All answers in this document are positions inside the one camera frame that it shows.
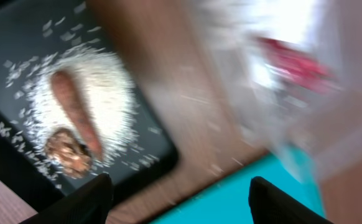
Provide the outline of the red snack wrapper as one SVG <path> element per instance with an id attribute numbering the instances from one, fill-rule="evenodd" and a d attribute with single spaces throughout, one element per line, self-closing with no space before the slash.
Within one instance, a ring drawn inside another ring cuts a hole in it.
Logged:
<path id="1" fill-rule="evenodd" d="M 340 89 L 327 67 L 289 43 L 267 37 L 256 37 L 265 57 L 265 65 L 278 80 L 317 92 Z"/>

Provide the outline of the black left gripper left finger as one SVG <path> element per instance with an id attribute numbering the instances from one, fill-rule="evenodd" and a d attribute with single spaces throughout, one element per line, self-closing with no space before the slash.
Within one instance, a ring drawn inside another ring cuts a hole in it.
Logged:
<path id="1" fill-rule="evenodd" d="M 20 224 L 105 223 L 113 204 L 113 186 L 108 174 L 100 174 L 74 193 Z"/>

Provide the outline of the orange carrot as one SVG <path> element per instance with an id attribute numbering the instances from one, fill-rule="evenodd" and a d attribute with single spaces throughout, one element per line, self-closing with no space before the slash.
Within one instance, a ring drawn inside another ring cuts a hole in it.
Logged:
<path id="1" fill-rule="evenodd" d="M 86 146 L 101 161 L 103 147 L 90 116 L 86 112 L 85 104 L 73 76 L 65 70 L 59 70 L 51 76 L 50 85 L 54 96 L 76 127 Z"/>

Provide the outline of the brown granola bar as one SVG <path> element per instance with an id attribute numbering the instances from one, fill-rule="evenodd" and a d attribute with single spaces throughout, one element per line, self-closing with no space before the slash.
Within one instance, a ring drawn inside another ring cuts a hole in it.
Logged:
<path id="1" fill-rule="evenodd" d="M 91 168 L 90 154 L 69 129 L 58 128 L 46 141 L 44 151 L 50 160 L 62 165 L 63 173 L 70 177 L 82 178 Z"/>

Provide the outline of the white napkin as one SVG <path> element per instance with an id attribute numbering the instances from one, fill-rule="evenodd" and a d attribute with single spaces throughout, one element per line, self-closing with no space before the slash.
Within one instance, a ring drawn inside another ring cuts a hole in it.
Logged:
<path id="1" fill-rule="evenodd" d="M 217 49 L 240 47 L 251 35 L 306 49 L 324 5 L 320 0 L 195 1 L 203 36 Z"/>

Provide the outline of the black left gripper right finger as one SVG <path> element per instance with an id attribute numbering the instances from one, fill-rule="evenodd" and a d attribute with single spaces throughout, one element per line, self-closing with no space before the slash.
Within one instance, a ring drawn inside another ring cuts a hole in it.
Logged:
<path id="1" fill-rule="evenodd" d="M 251 179 L 248 200 L 254 224 L 333 224 L 260 176 Z"/>

